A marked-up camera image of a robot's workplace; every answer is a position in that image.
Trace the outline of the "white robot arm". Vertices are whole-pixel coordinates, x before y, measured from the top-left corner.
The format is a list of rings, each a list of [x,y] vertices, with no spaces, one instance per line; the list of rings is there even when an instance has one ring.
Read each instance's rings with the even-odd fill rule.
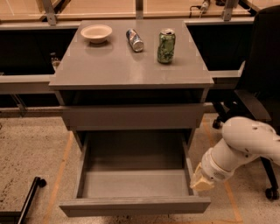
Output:
[[[222,139],[204,153],[190,187],[198,192],[210,190],[259,157],[280,165],[280,136],[267,123],[232,117],[222,126]]]

